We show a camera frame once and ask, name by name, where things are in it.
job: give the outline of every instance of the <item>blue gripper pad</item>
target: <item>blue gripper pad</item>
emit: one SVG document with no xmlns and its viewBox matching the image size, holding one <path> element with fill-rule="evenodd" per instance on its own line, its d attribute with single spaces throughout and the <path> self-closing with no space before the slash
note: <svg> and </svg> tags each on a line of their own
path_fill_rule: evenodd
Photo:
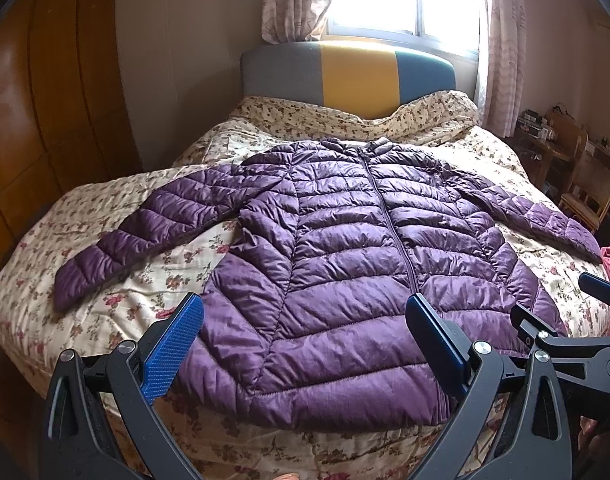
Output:
<svg viewBox="0 0 610 480">
<path fill-rule="evenodd" d="M 143 364 L 141 392 L 149 404 L 167 393 L 194 338 L 203 326 L 203 301 L 188 294 Z"/>
<path fill-rule="evenodd" d="M 585 294 L 610 306 L 610 282 L 584 272 L 578 276 L 578 286 Z"/>
<path fill-rule="evenodd" d="M 414 294 L 407 300 L 405 320 L 443 392 L 461 400 L 467 394 L 469 365 L 452 340 L 457 335 L 452 334 L 422 294 Z"/>
</svg>

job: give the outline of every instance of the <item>wooden chair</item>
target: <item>wooden chair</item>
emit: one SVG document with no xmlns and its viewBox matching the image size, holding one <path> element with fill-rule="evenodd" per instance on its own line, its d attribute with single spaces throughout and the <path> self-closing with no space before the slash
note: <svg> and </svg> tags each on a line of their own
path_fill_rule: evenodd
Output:
<svg viewBox="0 0 610 480">
<path fill-rule="evenodd" d="M 576 126 L 569 117 L 553 110 L 546 115 L 546 118 L 547 124 L 556 132 L 555 143 L 572 159 L 570 162 L 559 161 L 553 164 L 552 175 L 549 177 L 554 186 L 565 192 L 571 186 L 574 168 L 587 144 L 587 132 Z"/>
<path fill-rule="evenodd" d="M 578 160 L 584 152 L 587 133 L 576 126 L 571 119 L 556 112 L 549 112 L 545 117 L 547 124 L 556 132 L 556 143 L 567 155 Z"/>
<path fill-rule="evenodd" d="M 572 193 L 576 186 L 580 189 L 579 196 Z M 596 211 L 588 205 L 589 200 L 597 203 Z M 595 232 L 610 208 L 610 170 L 588 153 L 581 153 L 558 207 L 571 211 Z"/>
</svg>

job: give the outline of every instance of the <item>jacket zipper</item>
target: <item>jacket zipper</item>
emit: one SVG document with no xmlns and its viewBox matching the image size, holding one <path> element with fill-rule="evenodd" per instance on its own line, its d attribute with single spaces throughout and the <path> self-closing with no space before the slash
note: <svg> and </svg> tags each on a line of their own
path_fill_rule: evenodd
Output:
<svg viewBox="0 0 610 480">
<path fill-rule="evenodd" d="M 367 178 L 370 181 L 371 187 L 373 187 L 374 191 L 376 191 L 376 194 L 378 195 L 379 200 L 381 201 L 381 211 L 383 212 L 383 216 L 385 217 L 385 221 L 387 222 L 387 228 L 389 229 L 389 232 L 394 238 L 394 243 L 396 244 L 397 248 L 399 248 L 399 253 L 403 257 L 403 261 L 405 262 L 405 266 L 407 267 L 407 276 L 409 277 L 409 285 L 411 288 L 411 292 L 412 294 L 415 292 L 419 292 L 418 280 L 416 278 L 416 273 L 414 272 L 414 267 L 412 266 L 412 262 L 409 260 L 409 256 L 407 256 L 407 251 L 405 251 L 405 247 L 403 246 L 403 242 L 401 241 L 399 234 L 397 234 L 396 229 L 394 229 L 394 224 L 392 224 L 391 222 L 389 213 L 387 213 L 385 199 L 383 198 L 383 195 L 381 194 L 380 190 L 376 186 L 376 183 L 374 182 L 374 177 L 370 172 L 370 168 L 367 165 L 367 161 L 365 161 L 365 159 L 362 157 L 360 157 L 360 159 L 361 164 L 363 165 L 363 168 L 365 168 L 365 172 L 367 173 Z M 447 396 L 438 384 L 438 381 L 436 381 L 436 394 L 438 400 L 438 416 L 440 419 L 438 423 L 442 424 L 447 420 L 447 405 L 449 400 L 447 399 Z"/>
<path fill-rule="evenodd" d="M 387 207 L 385 206 L 385 199 L 383 195 L 379 191 L 376 183 L 374 182 L 374 177 L 370 173 L 370 168 L 367 166 L 367 162 L 364 158 L 361 157 L 361 163 L 363 164 L 363 168 L 365 168 L 365 172 L 367 173 L 367 178 L 370 181 L 371 187 L 374 188 L 376 194 L 379 196 L 379 200 L 381 201 L 381 211 L 383 212 L 383 216 L 385 217 L 385 221 L 387 222 L 387 229 L 389 229 L 389 233 L 394 238 L 394 243 L 396 247 L 399 248 L 399 253 L 403 257 L 403 261 L 405 262 L 405 266 L 407 267 L 407 277 L 409 278 L 409 286 L 412 291 L 412 294 L 418 292 L 418 280 L 416 280 L 416 273 L 414 272 L 414 267 L 412 266 L 412 262 L 409 260 L 409 256 L 407 256 L 407 252 L 403 247 L 403 242 L 400 240 L 399 235 L 394 229 L 394 224 L 391 222 L 391 218 L 387 213 Z"/>
</svg>

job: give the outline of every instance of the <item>floral bed sheet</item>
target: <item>floral bed sheet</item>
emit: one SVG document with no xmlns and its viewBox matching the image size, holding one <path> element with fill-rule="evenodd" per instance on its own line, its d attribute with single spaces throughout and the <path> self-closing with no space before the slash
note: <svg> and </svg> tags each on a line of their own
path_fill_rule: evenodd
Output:
<svg viewBox="0 0 610 480">
<path fill-rule="evenodd" d="M 89 184 L 67 193 L 21 240 L 0 273 L 0 344 L 32 387 L 45 396 L 60 352 L 108 352 L 125 338 L 138 339 L 167 317 L 188 291 L 200 293 L 238 231 L 221 222 L 185 245 L 147 260 L 128 278 L 111 283 L 79 308 L 52 311 L 54 274 L 73 254 L 95 243 L 157 187 L 204 165 L 237 163 L 286 140 L 339 137 L 417 144 L 458 168 L 476 171 L 535 202 L 553 204 L 528 181 L 517 156 L 477 127 L 474 105 L 459 92 L 436 92 L 399 108 L 391 117 L 364 121 L 350 114 L 269 98 L 246 98 L 230 118 L 195 142 L 175 167 Z M 600 266 L 556 250 L 499 224 L 518 256 L 540 278 L 570 335 L 602 334 L 610 310 L 578 289 L 584 270 Z M 109 419 L 128 462 L 143 465 L 118 410 L 106 398 Z M 363 434 L 305 433 L 242 424 L 202 407 L 173 384 L 155 407 L 179 446 L 207 479 L 271 479 L 295 472 L 301 479 L 406 478 L 441 427 Z M 502 410 L 499 399 L 464 470 L 484 459 Z"/>
</svg>

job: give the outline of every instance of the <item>wall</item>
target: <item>wall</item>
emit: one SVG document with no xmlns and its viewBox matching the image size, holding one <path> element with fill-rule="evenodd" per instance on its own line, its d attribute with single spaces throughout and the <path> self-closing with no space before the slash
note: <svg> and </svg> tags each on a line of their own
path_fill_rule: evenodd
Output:
<svg viewBox="0 0 610 480">
<path fill-rule="evenodd" d="M 610 28 L 597 26 L 594 41 L 598 55 L 594 58 L 590 132 L 594 137 L 610 140 Z"/>
<path fill-rule="evenodd" d="M 261 0 L 116 0 L 125 102 L 144 169 L 172 162 L 241 97 Z"/>
<path fill-rule="evenodd" d="M 562 101 L 581 123 L 591 120 L 594 21 L 598 0 L 525 0 L 527 55 L 521 109 L 547 112 Z"/>
</svg>

